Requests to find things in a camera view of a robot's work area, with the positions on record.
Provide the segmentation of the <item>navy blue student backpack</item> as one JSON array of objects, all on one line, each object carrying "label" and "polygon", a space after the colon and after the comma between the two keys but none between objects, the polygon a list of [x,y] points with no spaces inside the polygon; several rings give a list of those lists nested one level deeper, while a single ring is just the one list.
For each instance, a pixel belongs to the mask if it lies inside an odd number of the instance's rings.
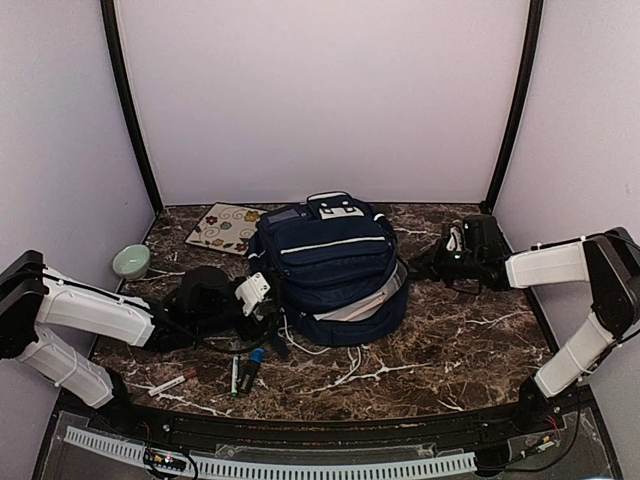
[{"label": "navy blue student backpack", "polygon": [[[408,307],[409,279],[398,239],[386,215],[347,192],[309,196],[264,213],[249,241],[251,273],[262,273],[277,292],[287,322],[311,343],[352,347],[395,332]],[[391,277],[400,290],[359,322],[316,321],[378,291]]]}]

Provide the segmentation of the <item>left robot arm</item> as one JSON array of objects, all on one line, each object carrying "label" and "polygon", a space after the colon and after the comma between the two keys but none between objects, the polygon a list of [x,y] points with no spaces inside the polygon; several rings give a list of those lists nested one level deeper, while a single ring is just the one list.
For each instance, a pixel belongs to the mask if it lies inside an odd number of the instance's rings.
[{"label": "left robot arm", "polygon": [[24,252],[1,274],[1,356],[26,364],[64,388],[120,436],[141,427],[121,377],[79,354],[53,332],[65,326],[153,352],[204,343],[221,326],[250,319],[271,290],[260,273],[232,282],[216,267],[183,275],[172,297],[147,301],[72,280]]}]

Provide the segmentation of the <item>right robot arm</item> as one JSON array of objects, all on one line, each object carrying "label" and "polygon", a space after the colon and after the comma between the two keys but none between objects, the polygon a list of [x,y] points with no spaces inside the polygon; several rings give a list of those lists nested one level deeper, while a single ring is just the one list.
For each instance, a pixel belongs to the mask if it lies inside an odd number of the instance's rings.
[{"label": "right robot arm", "polygon": [[639,333],[639,245],[622,226],[514,252],[494,216],[468,216],[444,225],[409,271],[449,288],[474,281],[480,291],[528,291],[538,301],[558,349],[519,388],[510,424],[521,434]]}]

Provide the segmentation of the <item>pink flowered white book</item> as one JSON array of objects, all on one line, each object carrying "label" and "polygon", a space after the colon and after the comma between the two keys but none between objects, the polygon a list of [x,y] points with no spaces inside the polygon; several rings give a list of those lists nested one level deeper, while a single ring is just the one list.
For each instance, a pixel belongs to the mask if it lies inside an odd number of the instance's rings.
[{"label": "pink flowered white book", "polygon": [[316,314],[316,321],[359,322],[376,313],[384,303],[390,300],[402,287],[404,281],[397,276],[391,277],[378,291],[340,309]]}]

